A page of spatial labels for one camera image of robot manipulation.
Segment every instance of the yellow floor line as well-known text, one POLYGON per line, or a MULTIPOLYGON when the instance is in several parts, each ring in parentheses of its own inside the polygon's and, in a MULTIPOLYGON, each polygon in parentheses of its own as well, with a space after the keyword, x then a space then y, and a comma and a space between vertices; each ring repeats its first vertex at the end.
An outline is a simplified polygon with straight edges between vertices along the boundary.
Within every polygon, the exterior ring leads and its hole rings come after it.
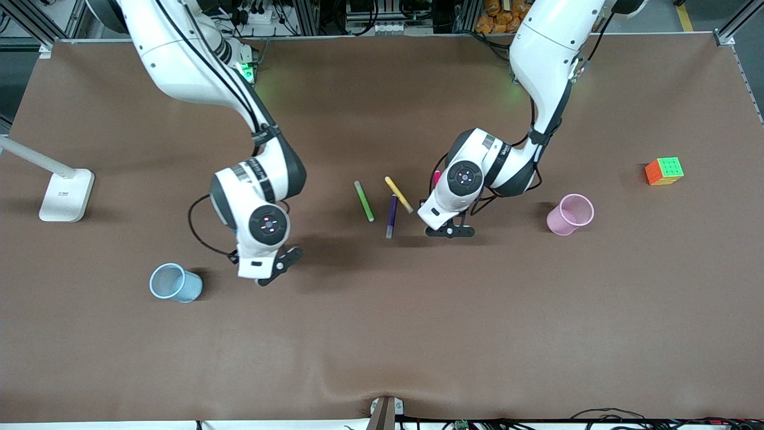
POLYGON ((676 13, 679 15, 681 29, 684 31, 694 31, 692 29, 692 22, 690 22, 690 15, 687 15, 687 9, 685 9, 685 5, 677 6, 676 13))

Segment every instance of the marker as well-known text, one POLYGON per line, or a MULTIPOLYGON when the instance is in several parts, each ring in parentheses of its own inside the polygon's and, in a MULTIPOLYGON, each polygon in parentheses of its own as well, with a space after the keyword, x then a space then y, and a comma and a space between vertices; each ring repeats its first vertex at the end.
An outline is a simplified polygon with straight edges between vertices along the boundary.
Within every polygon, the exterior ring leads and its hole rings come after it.
POLYGON ((411 205, 409 204, 409 201, 406 200, 406 198, 403 196, 403 193, 401 193, 398 187, 395 186, 395 182, 393 182, 393 180, 390 179, 389 176, 384 177, 384 181, 387 182, 387 185, 390 187, 390 189, 393 190, 395 195, 398 196, 398 200, 400 200, 400 203, 402 203, 403 206, 406 208, 406 211, 408 213, 412 213, 414 211, 414 208, 411 207, 411 205))
POLYGON ((355 190, 358 192, 358 198, 361 199, 361 204, 364 205, 364 212, 366 212, 366 217, 369 219, 370 223, 374 222, 374 214, 371 213, 371 208, 369 207, 369 202, 366 200, 366 194, 364 194, 364 189, 361 188, 361 182, 356 181, 355 184, 355 190))
POLYGON ((393 194, 390 197, 390 215, 387 215, 387 233, 385 239, 393 239, 393 228, 395 228, 395 212, 398 210, 398 197, 393 194))

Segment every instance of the orange bag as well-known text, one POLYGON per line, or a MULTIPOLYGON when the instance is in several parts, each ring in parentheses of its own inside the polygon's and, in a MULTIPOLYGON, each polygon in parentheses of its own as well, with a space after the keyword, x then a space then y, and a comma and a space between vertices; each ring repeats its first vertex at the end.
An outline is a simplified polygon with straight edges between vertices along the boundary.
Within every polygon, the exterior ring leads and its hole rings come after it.
POLYGON ((515 0, 512 2, 512 15, 519 17, 519 16, 525 16, 523 13, 527 13, 528 9, 530 9, 530 5, 528 3, 523 2, 523 0, 515 0))
POLYGON ((500 12, 498 15, 496 15, 496 24, 498 25, 507 25, 510 22, 512 22, 512 12, 500 12))
POLYGON ((512 22, 507 25, 507 33, 516 33, 520 28, 520 18, 514 18, 512 22))
POLYGON ((483 8, 488 16, 496 16, 496 14, 501 12, 501 3, 499 3, 499 0, 485 0, 483 8))
POLYGON ((488 34, 491 33, 493 29, 494 19, 490 16, 483 15, 477 19, 477 24, 475 24, 476 33, 488 34))

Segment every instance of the cup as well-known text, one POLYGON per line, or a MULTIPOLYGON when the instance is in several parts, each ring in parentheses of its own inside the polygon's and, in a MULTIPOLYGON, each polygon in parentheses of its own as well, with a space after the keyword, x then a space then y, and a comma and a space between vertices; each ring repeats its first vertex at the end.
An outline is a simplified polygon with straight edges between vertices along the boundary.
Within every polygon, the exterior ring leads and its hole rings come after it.
POLYGON ((557 235, 567 236, 594 219, 594 205, 580 194, 568 194, 546 216, 546 225, 557 235))
POLYGON ((202 294, 202 279, 174 262, 167 262, 151 274, 148 288, 156 298, 189 303, 202 294))

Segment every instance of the robotic arm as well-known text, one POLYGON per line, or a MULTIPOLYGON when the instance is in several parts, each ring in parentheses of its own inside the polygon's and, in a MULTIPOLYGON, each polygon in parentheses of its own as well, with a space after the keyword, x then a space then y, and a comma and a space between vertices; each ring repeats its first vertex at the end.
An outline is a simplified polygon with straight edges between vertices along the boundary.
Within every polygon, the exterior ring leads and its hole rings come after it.
MULTIPOLYGON (((442 179, 420 207, 430 236, 472 236, 472 228, 454 226, 488 187, 501 197, 524 193, 549 140, 562 123, 571 92, 576 58, 586 43, 605 0, 536 0, 510 47, 510 65, 537 107, 522 149, 481 129, 456 138, 446 156, 442 179)), ((643 0, 618 0, 613 11, 637 11, 643 0)))
MULTIPOLYGON (((196 0, 108 2, 119 7, 146 71, 162 92, 184 102, 227 106, 249 126, 254 153, 260 154, 215 173, 210 197, 220 220, 236 235, 238 275, 267 285, 302 256, 299 248, 279 255, 290 220, 276 202, 300 193, 306 171, 252 85, 235 70, 251 60, 251 47, 223 37, 196 0)), ((101 1, 95 9, 102 6, 101 1)))

